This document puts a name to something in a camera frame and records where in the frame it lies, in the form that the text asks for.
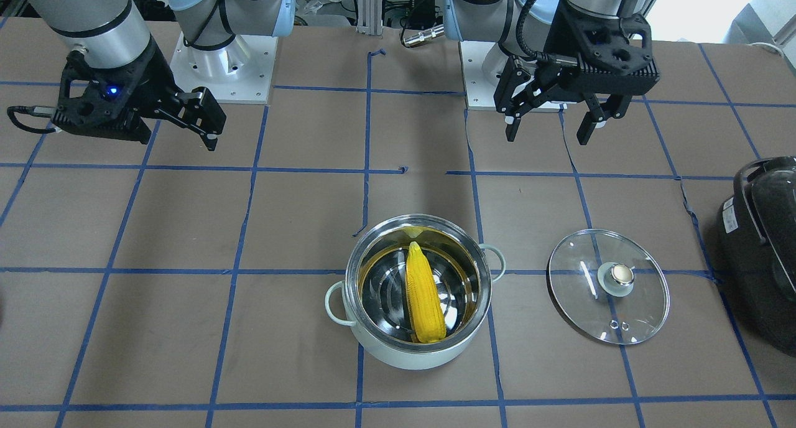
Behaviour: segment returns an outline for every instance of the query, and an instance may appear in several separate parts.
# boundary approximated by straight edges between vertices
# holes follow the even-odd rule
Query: metal connector
[[[440,24],[438,26],[433,26],[429,29],[424,29],[420,31],[418,34],[414,34],[410,37],[404,37],[404,45],[407,47],[415,47],[416,45],[420,45],[426,40],[432,40],[435,37],[440,37],[445,34],[445,26]]]

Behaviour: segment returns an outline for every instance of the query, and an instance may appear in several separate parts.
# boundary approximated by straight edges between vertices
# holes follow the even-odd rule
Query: white mounting plate
[[[182,44],[181,33],[170,62],[177,86],[184,91],[205,86],[219,103],[267,105],[271,95],[271,77],[274,74],[278,37],[250,35],[241,35],[241,37],[251,48],[253,62],[259,67],[256,69],[259,75],[234,77],[234,80],[224,83],[201,79],[193,71],[192,62],[187,54],[188,49]]]
[[[480,40],[463,40],[460,43],[461,72],[464,74],[464,88],[467,92],[467,108],[495,110],[494,94],[495,85],[487,80],[481,65],[484,64],[486,54],[489,53],[494,42],[480,42]],[[560,105],[545,103],[532,113],[557,113]]]

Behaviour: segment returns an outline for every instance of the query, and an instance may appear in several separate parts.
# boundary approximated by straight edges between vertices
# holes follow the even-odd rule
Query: tiled surface
[[[151,27],[170,56],[177,26]],[[509,144],[500,115],[465,114],[455,43],[396,39],[296,28],[270,107],[225,105],[213,153],[169,124],[147,151],[67,134],[35,149],[0,122],[0,426],[796,423],[794,359],[731,322],[675,177],[721,269],[728,176],[752,145],[796,154],[778,58],[656,44],[651,115],[637,98],[581,147],[575,105],[566,145],[555,113],[526,116]],[[52,32],[11,19],[0,46],[0,105],[52,104]],[[410,212],[495,244],[510,269],[469,348],[431,371],[383,365],[322,309],[352,235]],[[586,339],[548,296],[549,253],[588,221],[667,272],[669,320],[641,345]],[[332,307],[343,314],[339,295]]]

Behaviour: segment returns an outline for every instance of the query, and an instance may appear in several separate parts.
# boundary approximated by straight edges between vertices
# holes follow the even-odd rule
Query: pot handle
[[[332,309],[329,306],[329,298],[332,297],[332,293],[335,292],[338,289],[341,289],[343,286],[344,286],[344,281],[339,281],[338,283],[333,284],[332,286],[330,286],[329,289],[326,292],[326,298],[324,298],[323,303],[324,303],[324,306],[326,306],[326,314],[329,315],[329,318],[331,320],[335,321],[336,323],[338,323],[340,325],[344,325],[344,326],[347,326],[347,327],[352,327],[353,325],[356,325],[356,322],[354,322],[352,320],[345,320],[345,319],[341,319],[341,318],[336,317],[332,313]]]
[[[503,255],[502,252],[500,252],[500,249],[498,249],[495,246],[492,246],[491,244],[481,243],[481,244],[478,245],[478,247],[480,247],[481,250],[488,249],[488,250],[494,252],[495,255],[498,256],[497,258],[500,259],[500,274],[498,274],[497,277],[492,279],[492,283],[495,283],[496,281],[499,281],[500,278],[503,277],[503,274],[506,274],[506,257]]]

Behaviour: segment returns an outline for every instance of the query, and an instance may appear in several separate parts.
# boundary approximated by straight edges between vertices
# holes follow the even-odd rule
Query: glass lid
[[[552,251],[550,296],[570,323],[606,343],[653,337],[669,314],[669,287],[655,260],[619,233],[572,233]]]

